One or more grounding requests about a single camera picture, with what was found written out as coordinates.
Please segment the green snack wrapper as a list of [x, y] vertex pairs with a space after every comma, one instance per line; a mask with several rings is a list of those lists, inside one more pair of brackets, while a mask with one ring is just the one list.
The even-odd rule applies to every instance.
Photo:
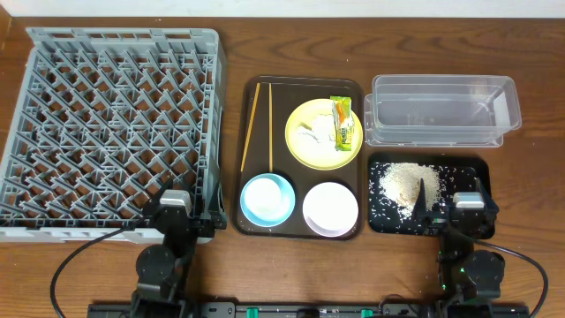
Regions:
[[335, 147], [341, 151], [351, 151], [354, 133], [354, 119], [351, 111], [351, 99], [332, 95], [332, 114], [335, 125]]

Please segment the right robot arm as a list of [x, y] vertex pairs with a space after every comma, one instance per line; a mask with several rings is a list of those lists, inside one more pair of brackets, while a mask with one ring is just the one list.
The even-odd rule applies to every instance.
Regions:
[[500, 211], [479, 179], [473, 192], [458, 192], [435, 211], [427, 208], [425, 183], [419, 182], [412, 219], [425, 235], [440, 241], [439, 280], [443, 299], [427, 309], [427, 317], [492, 317], [492, 299], [501, 296], [504, 258], [474, 246], [493, 236]]

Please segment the pink white bowl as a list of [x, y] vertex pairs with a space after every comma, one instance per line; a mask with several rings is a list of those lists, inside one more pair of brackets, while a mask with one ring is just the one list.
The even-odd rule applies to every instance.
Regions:
[[314, 186], [304, 198], [302, 211], [308, 227], [327, 238], [337, 238], [352, 230], [359, 215], [353, 192], [336, 182]]

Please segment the white tissue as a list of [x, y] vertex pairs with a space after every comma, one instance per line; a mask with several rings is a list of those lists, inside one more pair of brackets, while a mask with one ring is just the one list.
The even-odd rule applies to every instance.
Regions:
[[335, 123], [331, 115], [317, 115], [310, 125], [301, 124], [296, 135], [315, 144], [335, 145]]

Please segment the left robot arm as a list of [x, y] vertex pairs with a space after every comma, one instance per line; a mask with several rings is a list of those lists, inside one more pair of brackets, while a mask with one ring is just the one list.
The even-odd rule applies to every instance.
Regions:
[[215, 185], [211, 207], [198, 212], [192, 207], [188, 187], [175, 189], [168, 179], [145, 204], [142, 215], [163, 239], [145, 248], [136, 260], [138, 282], [129, 315], [201, 317], [200, 305], [185, 294], [185, 286], [198, 241], [209, 241], [227, 227], [221, 184]]

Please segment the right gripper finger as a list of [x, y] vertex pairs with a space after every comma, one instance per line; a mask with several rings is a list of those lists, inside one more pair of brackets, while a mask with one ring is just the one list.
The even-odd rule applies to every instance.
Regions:
[[487, 190], [485, 189], [484, 185], [482, 184], [479, 178], [475, 178], [475, 184], [476, 184], [476, 191], [480, 194], [481, 200], [484, 203], [484, 207], [489, 208], [492, 202], [492, 198], [490, 194], [487, 192]]
[[424, 179], [420, 179], [418, 196], [412, 210], [412, 219], [420, 221], [428, 217], [427, 204], [426, 204], [426, 189]]

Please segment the yellow round plate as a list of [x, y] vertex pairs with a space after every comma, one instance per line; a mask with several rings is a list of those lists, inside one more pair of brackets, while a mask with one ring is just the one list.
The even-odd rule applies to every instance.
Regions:
[[315, 170], [335, 170], [345, 166], [355, 159], [363, 143], [363, 128], [353, 110], [352, 99], [351, 111], [355, 124], [351, 151], [338, 150], [335, 145], [330, 147], [308, 142], [296, 135], [301, 124], [310, 125], [317, 115], [333, 116], [330, 97], [304, 102], [292, 111], [285, 126], [285, 140], [289, 151], [303, 165]]

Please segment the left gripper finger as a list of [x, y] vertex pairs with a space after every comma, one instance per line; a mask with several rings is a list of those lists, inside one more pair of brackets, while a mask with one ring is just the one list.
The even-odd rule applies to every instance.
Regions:
[[169, 177], [163, 186], [149, 199], [142, 209], [141, 215], [144, 219], [154, 217], [161, 208], [160, 199], [164, 193], [173, 186], [173, 178]]
[[227, 216], [225, 213], [222, 197], [222, 184], [217, 181], [211, 194], [207, 212], [210, 215], [211, 222], [217, 230], [225, 230], [227, 228]]

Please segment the white cup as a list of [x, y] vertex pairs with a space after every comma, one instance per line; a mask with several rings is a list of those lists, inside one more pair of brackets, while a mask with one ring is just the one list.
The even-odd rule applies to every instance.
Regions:
[[249, 182], [244, 193], [245, 204], [257, 217], [272, 218], [281, 203], [281, 190], [270, 178], [257, 178]]

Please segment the wooden chopstick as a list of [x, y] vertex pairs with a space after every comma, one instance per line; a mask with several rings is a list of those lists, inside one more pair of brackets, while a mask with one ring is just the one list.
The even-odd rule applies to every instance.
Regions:
[[254, 92], [254, 96], [253, 96], [253, 100], [252, 100], [253, 103], [252, 103], [252, 110], [251, 110], [251, 114], [250, 114], [250, 120], [249, 120], [249, 123], [248, 123], [248, 126], [247, 126], [247, 131], [246, 131], [246, 136], [245, 136], [245, 144], [244, 144], [244, 151], [243, 151], [243, 155], [242, 155], [242, 162], [241, 162], [241, 166], [240, 166], [240, 172], [243, 172], [244, 169], [245, 169], [245, 162], [246, 162], [246, 157], [247, 157], [250, 139], [251, 139], [251, 135], [252, 135], [253, 122], [254, 122], [254, 118], [255, 118], [255, 113], [256, 113], [256, 109], [257, 109], [257, 103], [258, 103], [258, 100], [259, 100], [259, 96], [260, 96], [260, 82], [257, 82], [255, 92]]
[[273, 90], [272, 83], [268, 83], [268, 168], [272, 173], [274, 169], [273, 160]]

